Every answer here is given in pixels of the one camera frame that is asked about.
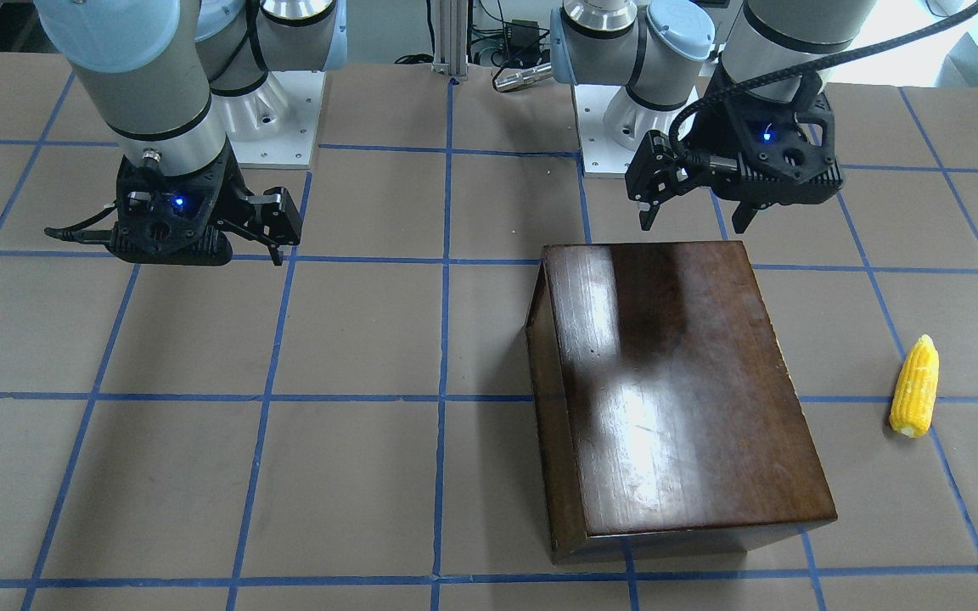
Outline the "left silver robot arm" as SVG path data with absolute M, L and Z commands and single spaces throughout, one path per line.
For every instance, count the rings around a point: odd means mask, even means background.
M 692 1 L 564 1 L 548 43 L 556 81 L 616 89 L 604 123 L 632 151 L 644 231 L 705 187 L 736 204 L 743 233 L 769 206 L 819 205 L 845 184 L 825 86 L 861 17 L 845 1 L 745 1 L 719 48 Z

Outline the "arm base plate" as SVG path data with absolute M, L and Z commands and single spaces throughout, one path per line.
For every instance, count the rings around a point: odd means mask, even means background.
M 667 134 L 684 107 L 699 99 L 706 83 L 703 76 L 694 78 L 680 107 L 663 112 L 638 104 L 624 86 L 575 82 L 576 124 L 585 173 L 624 177 L 644 134 L 652 129 Z
M 321 120 L 323 72 L 272 72 L 254 92 L 213 96 L 242 169 L 310 170 Z

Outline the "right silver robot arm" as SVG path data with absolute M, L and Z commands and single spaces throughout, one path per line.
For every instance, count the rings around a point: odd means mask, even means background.
M 120 144 L 114 198 L 77 224 L 44 229 L 151 266 L 225 266 L 229 236 L 267 248 L 301 241 L 284 187 L 252 193 L 233 145 L 290 127 L 280 72 L 346 64 L 343 1 L 38 1 L 44 34 L 69 61 Z

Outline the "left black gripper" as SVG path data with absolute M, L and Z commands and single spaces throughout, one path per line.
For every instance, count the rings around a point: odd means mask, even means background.
M 717 197 L 740 201 L 731 216 L 738 235 L 745 233 L 766 198 L 766 175 L 760 154 L 766 151 L 766 100 L 752 92 L 725 94 L 737 84 L 717 70 L 692 113 L 694 124 L 682 138 L 686 159 L 679 161 L 664 132 L 647 131 L 626 171 L 629 200 L 638 206 L 641 231 L 655 224 L 660 206 L 699 187 Z

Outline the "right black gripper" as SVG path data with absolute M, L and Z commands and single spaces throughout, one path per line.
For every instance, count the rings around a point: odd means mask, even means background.
M 294 198 L 284 187 L 265 190 L 255 196 L 247 187 L 229 140 L 220 154 L 193 173 L 193 190 L 201 193 L 205 217 L 195 232 L 194 254 L 231 255 L 225 233 L 264 244 L 269 259 L 282 266 L 283 246 L 299 246 L 303 220 Z

